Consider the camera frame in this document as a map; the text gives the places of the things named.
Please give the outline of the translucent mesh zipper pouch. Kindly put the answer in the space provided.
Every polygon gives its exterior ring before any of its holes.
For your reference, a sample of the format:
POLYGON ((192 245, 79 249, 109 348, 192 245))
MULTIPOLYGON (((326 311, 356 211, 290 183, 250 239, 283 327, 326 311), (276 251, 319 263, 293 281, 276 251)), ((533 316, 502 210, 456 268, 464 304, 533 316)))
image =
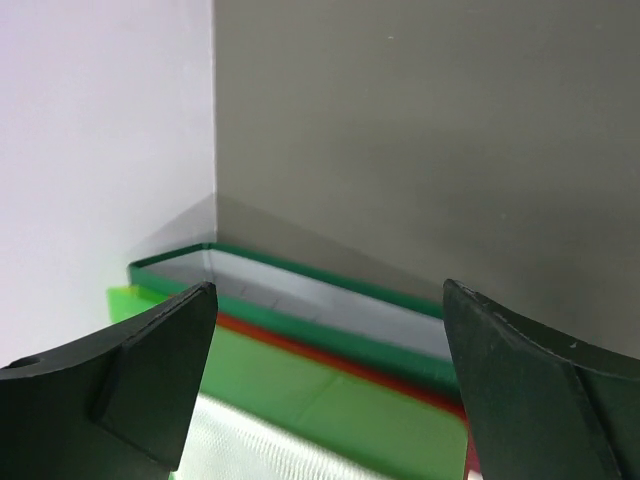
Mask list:
POLYGON ((383 476, 212 397, 197 397, 172 479, 364 480, 383 476))

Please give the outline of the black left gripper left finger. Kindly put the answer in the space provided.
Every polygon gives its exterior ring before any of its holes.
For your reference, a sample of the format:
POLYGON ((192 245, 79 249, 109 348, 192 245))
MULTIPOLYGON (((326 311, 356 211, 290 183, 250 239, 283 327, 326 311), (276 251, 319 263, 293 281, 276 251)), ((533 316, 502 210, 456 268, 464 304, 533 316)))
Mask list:
POLYGON ((2 470, 177 470, 217 312, 201 282, 3 367, 2 470))

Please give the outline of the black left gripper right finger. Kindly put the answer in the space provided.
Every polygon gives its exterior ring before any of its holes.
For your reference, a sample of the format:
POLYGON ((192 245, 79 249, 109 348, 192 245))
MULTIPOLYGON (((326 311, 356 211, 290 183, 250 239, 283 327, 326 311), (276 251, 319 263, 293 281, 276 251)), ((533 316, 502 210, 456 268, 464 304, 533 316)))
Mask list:
POLYGON ((486 479, 636 479, 639 362, 517 314, 459 281, 446 336, 486 479))

